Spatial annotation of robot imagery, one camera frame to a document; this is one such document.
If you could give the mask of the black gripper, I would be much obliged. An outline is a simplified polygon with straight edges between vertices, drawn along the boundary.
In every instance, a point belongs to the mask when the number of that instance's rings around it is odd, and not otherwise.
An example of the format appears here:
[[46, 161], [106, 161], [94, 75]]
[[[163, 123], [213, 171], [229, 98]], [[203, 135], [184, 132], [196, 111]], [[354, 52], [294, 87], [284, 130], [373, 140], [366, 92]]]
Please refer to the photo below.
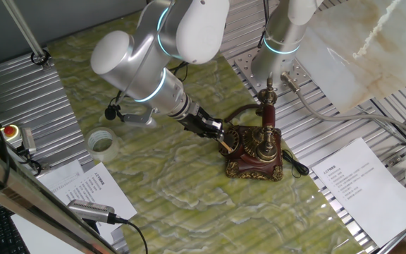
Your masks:
[[185, 116], [178, 119], [186, 131], [191, 131], [200, 137], [214, 140], [224, 139], [224, 130], [220, 119], [213, 119], [201, 106], [192, 102]]

